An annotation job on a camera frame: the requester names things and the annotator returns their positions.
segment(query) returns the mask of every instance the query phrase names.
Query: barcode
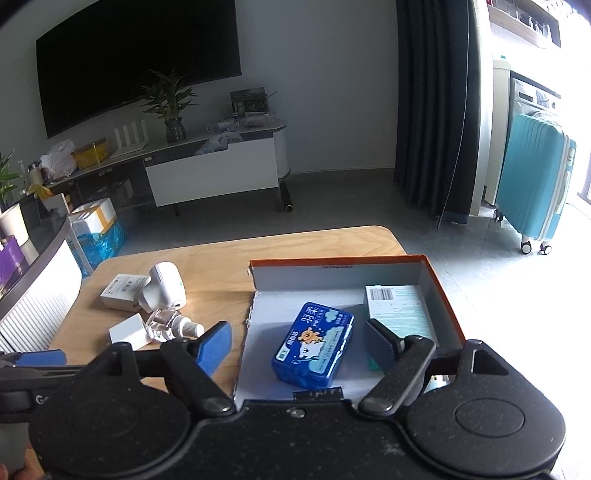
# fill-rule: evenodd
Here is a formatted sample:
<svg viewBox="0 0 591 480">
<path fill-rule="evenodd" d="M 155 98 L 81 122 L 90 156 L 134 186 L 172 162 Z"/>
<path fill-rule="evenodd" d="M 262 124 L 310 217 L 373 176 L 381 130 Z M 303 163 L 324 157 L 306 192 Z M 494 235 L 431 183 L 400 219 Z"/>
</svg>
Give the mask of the barcode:
<svg viewBox="0 0 591 480">
<path fill-rule="evenodd" d="M 391 288 L 372 288 L 369 291 L 372 300 L 393 300 L 394 294 Z"/>
</svg>

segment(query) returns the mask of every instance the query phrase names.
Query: white box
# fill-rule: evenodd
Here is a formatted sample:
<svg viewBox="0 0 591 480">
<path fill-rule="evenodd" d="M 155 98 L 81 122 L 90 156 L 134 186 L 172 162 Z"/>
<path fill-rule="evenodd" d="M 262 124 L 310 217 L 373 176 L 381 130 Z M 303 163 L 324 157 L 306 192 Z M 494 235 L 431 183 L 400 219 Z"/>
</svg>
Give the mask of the white box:
<svg viewBox="0 0 591 480">
<path fill-rule="evenodd" d="M 437 343 L 433 322 L 421 288 L 417 285 L 375 285 L 365 287 L 369 318 L 376 319 L 392 333 L 426 337 Z"/>
<path fill-rule="evenodd" d="M 139 350 L 152 340 L 146 332 L 144 321 L 139 313 L 129 317 L 109 329 L 111 343 L 128 342 L 133 350 Z"/>
<path fill-rule="evenodd" d="M 117 220 L 110 198 L 85 203 L 70 214 L 76 236 L 85 233 L 105 233 Z"/>
<path fill-rule="evenodd" d="M 43 200 L 43 205 L 47 210 L 57 210 L 60 215 L 69 215 L 70 208 L 63 193 L 58 193 L 53 197 Z"/>
<path fill-rule="evenodd" d="M 100 294 L 106 307 L 126 312 L 139 310 L 138 293 L 150 279 L 149 275 L 118 274 Z"/>
</svg>

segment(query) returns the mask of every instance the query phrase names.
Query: plastic bag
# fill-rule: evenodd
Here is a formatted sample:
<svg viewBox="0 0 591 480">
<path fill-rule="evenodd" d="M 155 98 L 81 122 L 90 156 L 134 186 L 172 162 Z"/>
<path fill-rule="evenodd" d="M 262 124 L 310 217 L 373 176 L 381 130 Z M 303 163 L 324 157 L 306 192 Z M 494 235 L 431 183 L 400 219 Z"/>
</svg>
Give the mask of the plastic bag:
<svg viewBox="0 0 591 480">
<path fill-rule="evenodd" d="M 47 169 L 51 180 L 67 177 L 76 169 L 76 160 L 72 155 L 75 149 L 72 140 L 64 140 L 41 156 L 41 166 Z"/>
<path fill-rule="evenodd" d="M 204 153 L 219 152 L 228 149 L 229 143 L 238 143 L 242 141 L 240 134 L 236 132 L 224 132 L 215 137 L 211 137 L 205 144 L 197 150 L 195 155 L 203 155 Z"/>
<path fill-rule="evenodd" d="M 88 259 L 88 263 L 92 268 L 96 268 L 103 260 L 117 256 L 125 243 L 125 238 L 125 231 L 121 223 L 116 221 L 105 233 L 83 233 L 78 237 L 78 241 Z M 82 276 L 87 277 L 89 273 L 82 265 L 78 252 L 69 240 L 68 244 L 78 266 L 82 270 Z"/>
</svg>

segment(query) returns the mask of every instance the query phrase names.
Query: washing machine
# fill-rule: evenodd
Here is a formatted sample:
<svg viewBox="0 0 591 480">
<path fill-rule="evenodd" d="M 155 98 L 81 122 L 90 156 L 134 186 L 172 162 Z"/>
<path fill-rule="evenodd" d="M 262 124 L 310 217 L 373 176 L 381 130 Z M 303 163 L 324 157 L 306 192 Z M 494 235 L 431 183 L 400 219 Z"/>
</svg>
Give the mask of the washing machine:
<svg viewBox="0 0 591 480">
<path fill-rule="evenodd" d="M 493 63 L 491 149 L 486 169 L 484 199 L 496 203 L 503 160 L 513 118 L 524 114 L 560 126 L 560 95 L 535 80 L 511 70 L 509 62 Z"/>
</svg>

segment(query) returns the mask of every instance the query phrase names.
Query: blue tissue box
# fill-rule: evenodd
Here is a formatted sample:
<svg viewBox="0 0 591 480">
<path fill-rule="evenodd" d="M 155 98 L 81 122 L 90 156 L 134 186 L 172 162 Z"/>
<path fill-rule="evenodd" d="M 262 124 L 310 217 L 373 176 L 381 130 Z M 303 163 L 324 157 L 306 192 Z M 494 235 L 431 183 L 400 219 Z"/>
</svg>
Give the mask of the blue tissue box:
<svg viewBox="0 0 591 480">
<path fill-rule="evenodd" d="M 317 303 L 304 304 L 271 360 L 279 380 L 307 390 L 332 385 L 353 327 L 353 315 Z"/>
</svg>

